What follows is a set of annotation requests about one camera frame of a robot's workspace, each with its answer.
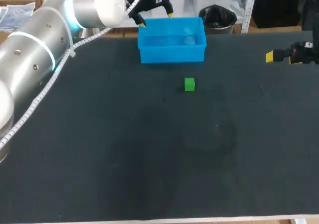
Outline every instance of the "paper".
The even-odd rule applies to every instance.
[[[15,30],[31,18],[35,2],[27,5],[8,5],[0,8],[0,31]]]

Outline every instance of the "blue container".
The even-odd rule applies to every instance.
[[[142,63],[203,62],[207,46],[201,17],[146,19],[139,28]]]

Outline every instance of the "shelving unit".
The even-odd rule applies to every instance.
[[[250,18],[252,15],[252,8],[254,6],[255,0],[232,0],[230,10],[232,10],[237,15],[237,23],[243,24],[242,33],[248,32],[248,27],[250,23]],[[144,18],[152,18],[151,12],[143,12],[141,15]],[[184,17],[194,17],[198,16],[194,9],[194,4],[192,0],[185,0],[184,5]],[[132,19],[128,17],[123,21],[123,23],[117,27],[137,27]]]

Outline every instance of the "black trash bin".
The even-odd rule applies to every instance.
[[[218,5],[208,6],[199,12],[206,34],[231,34],[237,21],[232,11]]]

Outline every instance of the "dark mat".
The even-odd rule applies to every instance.
[[[0,165],[0,223],[318,214],[319,66],[265,63],[307,39],[216,35],[173,66],[81,47]]]

